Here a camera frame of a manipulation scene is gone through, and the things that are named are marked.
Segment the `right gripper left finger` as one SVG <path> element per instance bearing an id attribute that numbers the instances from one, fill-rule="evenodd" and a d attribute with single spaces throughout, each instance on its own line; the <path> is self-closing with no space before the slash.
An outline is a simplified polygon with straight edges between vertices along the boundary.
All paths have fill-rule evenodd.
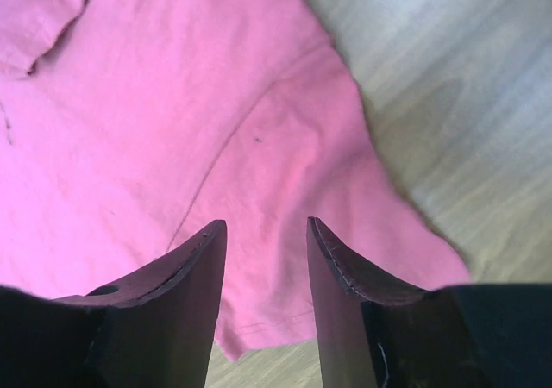
<path id="1" fill-rule="evenodd" d="M 227 226 L 84 296 L 1 290 L 4 387 L 201 387 L 221 300 Z"/>

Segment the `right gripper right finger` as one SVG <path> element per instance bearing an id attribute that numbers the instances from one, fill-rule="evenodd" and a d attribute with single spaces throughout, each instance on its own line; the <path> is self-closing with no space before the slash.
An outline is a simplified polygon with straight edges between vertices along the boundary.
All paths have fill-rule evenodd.
<path id="1" fill-rule="evenodd" d="M 551 287 L 427 291 L 307 222 L 317 345 L 326 387 L 548 387 Z"/>

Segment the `rose red t shirt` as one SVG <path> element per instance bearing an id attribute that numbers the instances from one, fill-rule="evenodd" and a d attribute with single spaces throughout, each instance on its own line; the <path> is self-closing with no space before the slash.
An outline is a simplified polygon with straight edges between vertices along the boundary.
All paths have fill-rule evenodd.
<path id="1" fill-rule="evenodd" d="M 314 337 L 311 216 L 419 287 L 469 278 L 392 188 L 304 0 L 1 0 L 4 285 L 86 293 L 223 219 L 237 360 Z"/>

